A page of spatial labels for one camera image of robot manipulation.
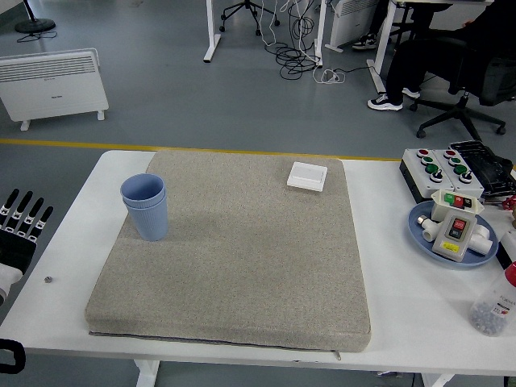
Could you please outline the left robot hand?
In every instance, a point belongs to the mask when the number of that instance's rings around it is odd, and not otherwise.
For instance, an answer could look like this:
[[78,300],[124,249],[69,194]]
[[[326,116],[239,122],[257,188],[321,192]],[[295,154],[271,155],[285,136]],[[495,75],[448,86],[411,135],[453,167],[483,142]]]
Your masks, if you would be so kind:
[[25,213],[32,194],[32,191],[27,191],[14,208],[19,195],[19,189],[15,188],[1,206],[1,304],[6,301],[11,286],[29,268],[36,242],[53,212],[53,207],[49,206],[37,219],[36,215],[44,204],[44,199],[39,198]]

